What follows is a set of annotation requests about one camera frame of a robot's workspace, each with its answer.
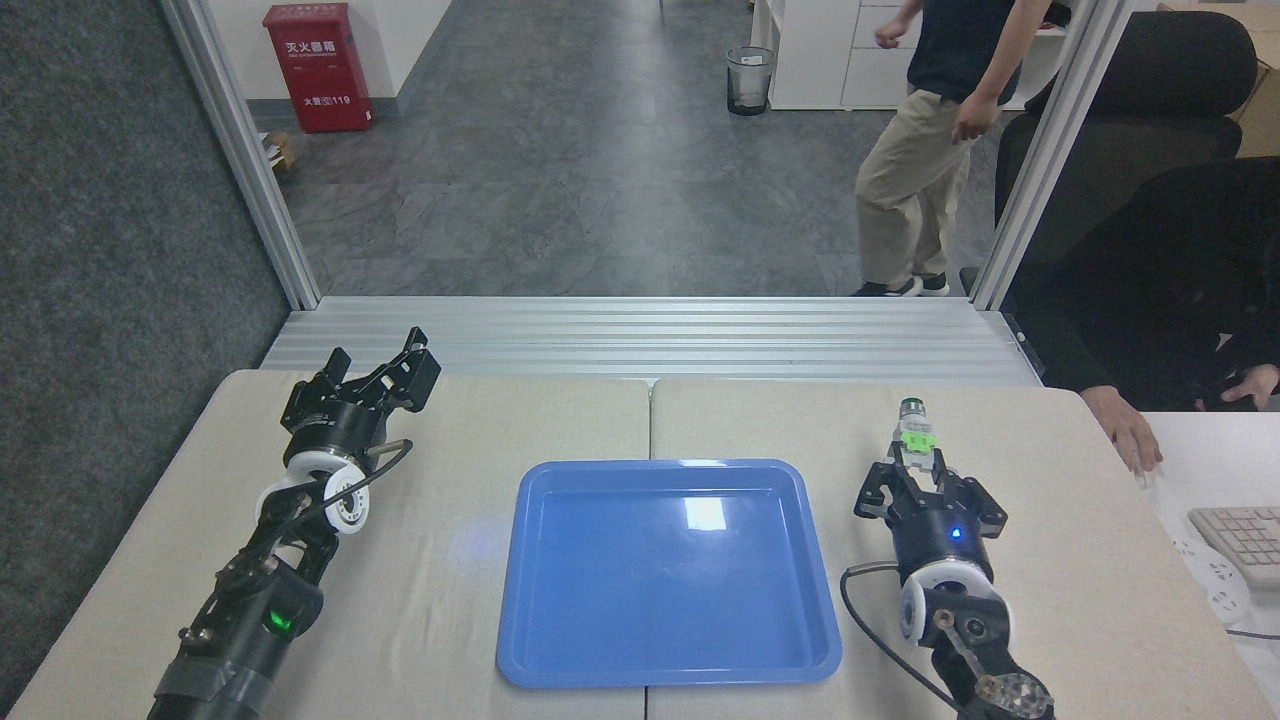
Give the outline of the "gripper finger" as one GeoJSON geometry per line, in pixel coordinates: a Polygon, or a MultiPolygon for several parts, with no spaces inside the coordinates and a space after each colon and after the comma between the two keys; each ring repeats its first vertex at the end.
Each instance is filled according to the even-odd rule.
{"type": "Polygon", "coordinates": [[[351,401],[340,396],[342,380],[349,369],[349,355],[334,348],[320,372],[294,386],[282,414],[283,421],[334,421],[349,410],[351,401]]]}
{"type": "Polygon", "coordinates": [[[412,327],[402,351],[374,373],[349,382],[352,402],[389,413],[394,409],[421,411],[442,373],[442,365],[428,348],[428,337],[412,327]]]}
{"type": "Polygon", "coordinates": [[[996,539],[1009,515],[974,477],[961,477],[946,465],[941,448],[932,451],[931,479],[925,495],[924,527],[933,541],[996,539]]]}
{"type": "Polygon", "coordinates": [[[891,451],[883,462],[873,462],[854,503],[859,518],[882,518],[887,524],[916,515],[916,482],[902,451],[891,451]]]}

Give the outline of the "walking person's left hand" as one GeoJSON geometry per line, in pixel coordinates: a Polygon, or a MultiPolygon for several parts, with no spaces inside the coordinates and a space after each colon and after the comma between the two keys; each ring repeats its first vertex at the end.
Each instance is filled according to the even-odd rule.
{"type": "Polygon", "coordinates": [[[970,94],[960,105],[954,122],[951,140],[964,143],[982,137],[1000,118],[997,95],[970,94]]]}

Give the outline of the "seated person's left hand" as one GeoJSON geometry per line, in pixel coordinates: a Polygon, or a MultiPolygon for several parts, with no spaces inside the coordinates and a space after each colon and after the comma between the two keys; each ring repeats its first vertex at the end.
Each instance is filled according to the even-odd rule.
{"type": "Polygon", "coordinates": [[[1226,404],[1239,404],[1249,400],[1258,411],[1265,411],[1279,383],[1279,368],[1265,363],[1247,368],[1234,386],[1226,388],[1220,398],[1226,404]]]}

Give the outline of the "seated person's right hand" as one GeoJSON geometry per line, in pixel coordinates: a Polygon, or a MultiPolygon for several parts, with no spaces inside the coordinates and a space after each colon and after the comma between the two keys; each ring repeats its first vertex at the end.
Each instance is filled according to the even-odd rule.
{"type": "Polygon", "coordinates": [[[1116,397],[1106,401],[1100,424],[1121,460],[1137,475],[1152,473],[1164,461],[1149,423],[1126,400],[1116,397]]]}

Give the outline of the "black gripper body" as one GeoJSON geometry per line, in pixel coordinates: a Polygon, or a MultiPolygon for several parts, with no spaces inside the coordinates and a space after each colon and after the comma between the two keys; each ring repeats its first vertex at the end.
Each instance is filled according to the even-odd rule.
{"type": "Polygon", "coordinates": [[[369,450],[387,439],[388,415],[388,410],[339,400],[292,404],[283,413],[283,427],[291,433],[283,462],[288,465],[298,454],[316,451],[372,465],[369,450]]]}
{"type": "Polygon", "coordinates": [[[978,566],[992,582],[995,573],[983,543],[987,529],[978,514],[961,505],[947,509],[929,502],[924,506],[913,501],[892,503],[890,530],[899,579],[905,582],[928,564],[957,559],[978,566]]]}

